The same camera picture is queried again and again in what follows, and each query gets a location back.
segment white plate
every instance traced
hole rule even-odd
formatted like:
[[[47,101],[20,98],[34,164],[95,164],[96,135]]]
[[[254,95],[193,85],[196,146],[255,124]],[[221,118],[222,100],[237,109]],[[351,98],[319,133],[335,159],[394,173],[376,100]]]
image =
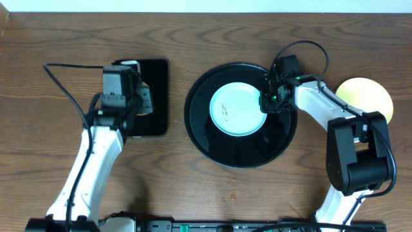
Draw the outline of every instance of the white plate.
[[[232,136],[254,133],[267,117],[260,111],[259,96],[259,90],[246,83],[233,82],[222,86],[214,93],[209,106],[213,123]]]

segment table surface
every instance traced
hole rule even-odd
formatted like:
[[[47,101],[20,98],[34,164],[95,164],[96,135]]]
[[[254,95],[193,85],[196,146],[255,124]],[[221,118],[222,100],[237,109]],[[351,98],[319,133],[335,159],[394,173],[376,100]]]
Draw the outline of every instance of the table surface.
[[[231,62],[268,67],[288,43],[311,39],[330,55],[325,76],[335,90],[351,77],[373,79],[392,96],[389,124],[398,182],[368,199],[356,220],[384,221],[390,231],[412,227],[412,17],[379,14],[18,14],[0,44],[0,230],[22,231],[43,217],[70,172],[81,119],[52,83],[44,62],[109,64],[166,58],[170,66],[166,135],[129,139],[111,171],[100,217],[129,210],[144,218],[277,221],[308,218],[330,186],[326,133],[299,112],[296,135],[275,161],[232,169],[203,156],[183,123],[185,98],[197,78]],[[305,73],[319,73],[314,46],[287,51]],[[54,68],[85,108],[102,90],[99,71]]]

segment pale yellow disc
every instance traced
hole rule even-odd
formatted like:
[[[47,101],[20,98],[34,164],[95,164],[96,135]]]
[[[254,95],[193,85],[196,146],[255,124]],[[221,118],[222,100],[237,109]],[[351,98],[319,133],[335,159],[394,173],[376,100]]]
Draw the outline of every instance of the pale yellow disc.
[[[385,116],[387,123],[392,119],[391,96],[383,86],[371,79],[363,77],[349,79],[339,86],[336,95],[367,113],[379,111]]]

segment white wall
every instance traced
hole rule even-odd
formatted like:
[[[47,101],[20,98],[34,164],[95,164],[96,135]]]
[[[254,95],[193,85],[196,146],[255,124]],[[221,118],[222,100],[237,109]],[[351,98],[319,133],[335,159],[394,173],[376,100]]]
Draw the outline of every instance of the white wall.
[[[412,13],[412,0],[0,0],[10,12]]]

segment black round tray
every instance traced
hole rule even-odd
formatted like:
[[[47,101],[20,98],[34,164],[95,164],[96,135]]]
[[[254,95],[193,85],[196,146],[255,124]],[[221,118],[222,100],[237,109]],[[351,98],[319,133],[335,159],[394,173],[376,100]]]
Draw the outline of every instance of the black round tray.
[[[267,90],[268,71],[247,63],[225,64],[203,74],[193,85],[185,103],[185,125],[194,145],[208,158],[232,168],[255,168],[264,165],[289,146],[295,134],[297,113],[270,113],[255,133],[234,137],[213,123],[209,104],[223,85],[244,82]]]

